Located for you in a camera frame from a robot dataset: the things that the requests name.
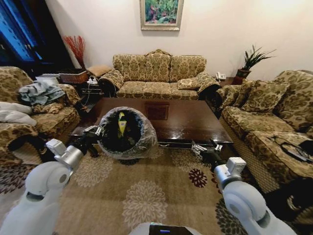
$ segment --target black trash bin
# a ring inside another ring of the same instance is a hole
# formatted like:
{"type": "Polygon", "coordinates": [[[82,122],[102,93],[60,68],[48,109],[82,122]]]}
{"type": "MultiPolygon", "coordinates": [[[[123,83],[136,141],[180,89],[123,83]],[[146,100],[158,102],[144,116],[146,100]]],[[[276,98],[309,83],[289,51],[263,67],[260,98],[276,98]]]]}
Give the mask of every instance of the black trash bin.
{"type": "Polygon", "coordinates": [[[108,156],[130,160],[148,158],[158,147],[157,134],[150,121],[138,110],[118,107],[105,114],[99,126],[103,127],[99,146],[108,156]],[[123,138],[117,135],[119,114],[127,120],[123,138]]]}

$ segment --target coffee table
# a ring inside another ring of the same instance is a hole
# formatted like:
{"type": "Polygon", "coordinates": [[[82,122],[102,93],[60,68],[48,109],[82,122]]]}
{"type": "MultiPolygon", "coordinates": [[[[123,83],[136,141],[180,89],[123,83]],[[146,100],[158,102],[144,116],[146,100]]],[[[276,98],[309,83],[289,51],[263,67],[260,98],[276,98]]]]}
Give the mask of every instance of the coffee table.
{"type": "MultiPolygon", "coordinates": [[[[135,108],[150,120],[160,147],[191,148],[192,140],[203,146],[211,146],[210,139],[220,144],[232,143],[202,100],[102,98],[89,112],[89,122],[98,125],[103,115],[120,106],[135,108]]],[[[81,135],[85,127],[77,127],[72,135],[81,135]]]]}

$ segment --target framed painting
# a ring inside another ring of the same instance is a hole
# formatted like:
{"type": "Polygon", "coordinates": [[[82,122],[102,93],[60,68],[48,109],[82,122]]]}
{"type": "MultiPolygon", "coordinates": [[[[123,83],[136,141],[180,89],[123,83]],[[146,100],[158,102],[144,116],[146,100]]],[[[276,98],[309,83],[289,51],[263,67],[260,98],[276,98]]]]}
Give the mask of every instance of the framed painting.
{"type": "Polygon", "coordinates": [[[141,30],[180,30],[183,0],[140,0],[141,30]]]}

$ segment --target rug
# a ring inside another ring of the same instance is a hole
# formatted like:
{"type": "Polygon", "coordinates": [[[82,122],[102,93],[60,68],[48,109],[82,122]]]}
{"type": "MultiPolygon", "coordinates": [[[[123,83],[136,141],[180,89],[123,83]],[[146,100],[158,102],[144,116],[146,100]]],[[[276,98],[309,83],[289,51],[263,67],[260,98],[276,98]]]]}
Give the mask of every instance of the rug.
{"type": "MultiPolygon", "coordinates": [[[[17,204],[35,163],[1,169],[1,221],[17,204]],[[4,184],[4,178],[14,179],[14,186],[4,184]]],[[[244,177],[251,180],[247,171],[244,177]]],[[[209,166],[191,150],[159,148],[149,159],[130,161],[88,153],[64,189],[60,207],[59,235],[127,235],[143,222],[187,226],[203,235],[246,234],[225,208],[209,166]]]]}

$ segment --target yellow object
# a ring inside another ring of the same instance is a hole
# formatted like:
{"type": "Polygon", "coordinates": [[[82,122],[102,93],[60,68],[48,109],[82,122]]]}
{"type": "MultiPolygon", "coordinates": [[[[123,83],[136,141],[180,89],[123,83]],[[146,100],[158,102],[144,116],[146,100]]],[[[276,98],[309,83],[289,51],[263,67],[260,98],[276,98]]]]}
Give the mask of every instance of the yellow object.
{"type": "Polygon", "coordinates": [[[118,130],[118,133],[117,133],[117,136],[119,138],[124,136],[124,131],[125,131],[125,128],[126,128],[127,121],[121,120],[124,116],[125,116],[125,114],[123,112],[119,113],[119,118],[118,118],[119,130],[118,130]]]}

